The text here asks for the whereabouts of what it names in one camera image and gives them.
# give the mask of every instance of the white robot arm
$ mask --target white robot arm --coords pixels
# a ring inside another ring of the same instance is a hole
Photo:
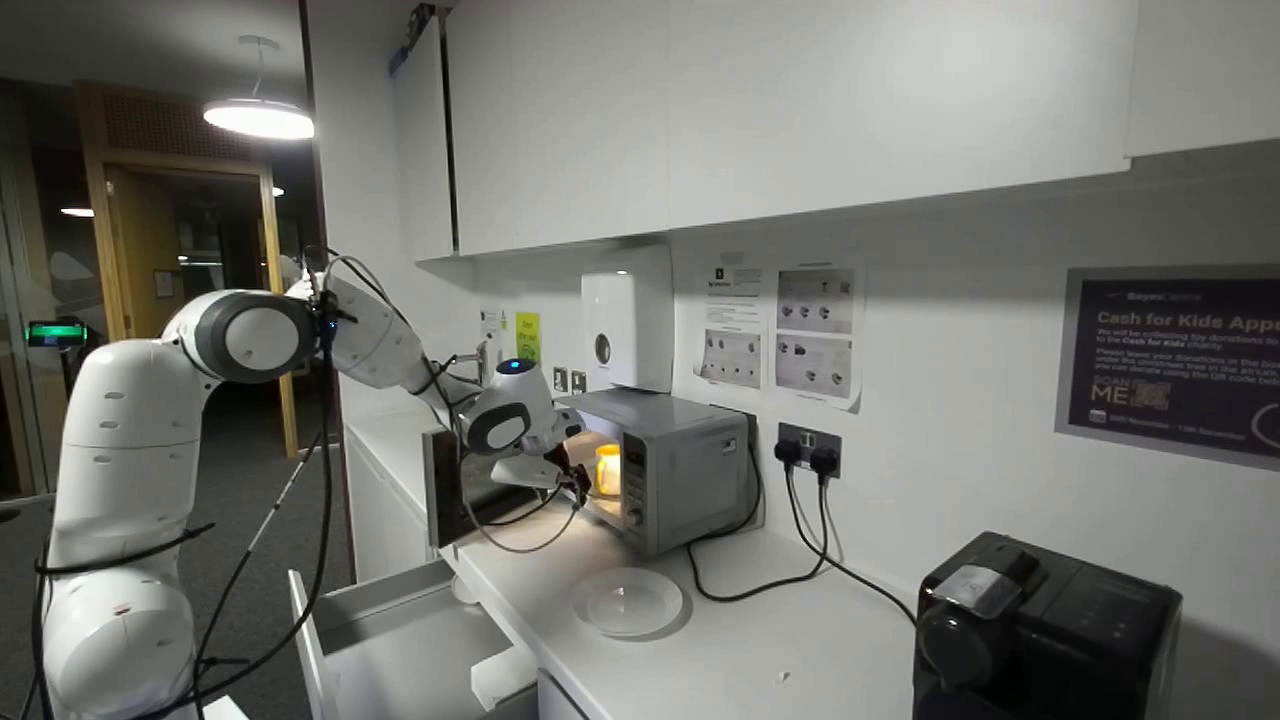
[[[476,393],[426,361],[417,330],[382,292],[337,277],[324,277],[324,292],[210,292],[176,313],[162,341],[104,344],[79,368],[60,448],[46,587],[46,678],[57,716],[140,716],[183,696],[195,639],[176,543],[195,504],[205,401],[226,379],[262,384],[304,368],[315,324],[333,341],[337,372],[420,397],[468,452],[533,457],[540,468],[565,439],[540,372],[506,363],[496,384]]]

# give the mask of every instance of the black coffee machine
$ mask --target black coffee machine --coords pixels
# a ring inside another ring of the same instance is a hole
[[[921,585],[918,720],[1166,720],[1182,592],[984,531]]]

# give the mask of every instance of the ceiling light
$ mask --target ceiling light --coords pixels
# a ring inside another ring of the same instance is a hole
[[[262,96],[231,96],[205,106],[205,124],[255,134],[255,140],[279,140],[299,145],[315,134],[315,124],[298,102],[262,98]]]
[[[239,42],[255,48],[252,86],[248,86],[248,96],[229,96],[229,98],[205,102],[205,124],[238,131],[238,134],[252,134],[252,140],[275,140],[275,145],[311,140],[315,118],[304,106],[298,106],[290,98],[262,96],[270,50],[279,50],[279,42],[270,34],[239,34]]]

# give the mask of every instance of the white countertop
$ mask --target white countertop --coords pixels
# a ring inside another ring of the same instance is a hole
[[[508,543],[536,543],[569,506],[550,506]],[[685,552],[640,565],[591,520],[546,552],[512,556],[486,535],[445,552],[491,619],[569,689],[590,716],[912,716],[912,628],[891,604],[824,572],[811,585],[708,604],[696,596]],[[706,585],[735,592],[803,572],[811,556],[772,531],[744,531],[702,548]],[[576,587],[610,566],[655,566],[685,587],[694,617],[661,639],[614,639],[576,617]]]

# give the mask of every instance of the cabinet door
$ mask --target cabinet door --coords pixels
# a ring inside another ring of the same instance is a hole
[[[468,0],[464,252],[1130,168],[1138,0]]]
[[[667,0],[667,224],[1121,171],[1138,0]]]
[[[1145,0],[1134,155],[1280,134],[1275,0]]]
[[[666,4],[468,0],[449,15],[464,252],[661,226]]]
[[[433,20],[412,56],[394,77],[397,98],[397,185],[406,218],[406,256],[454,256],[449,140],[439,22]]]

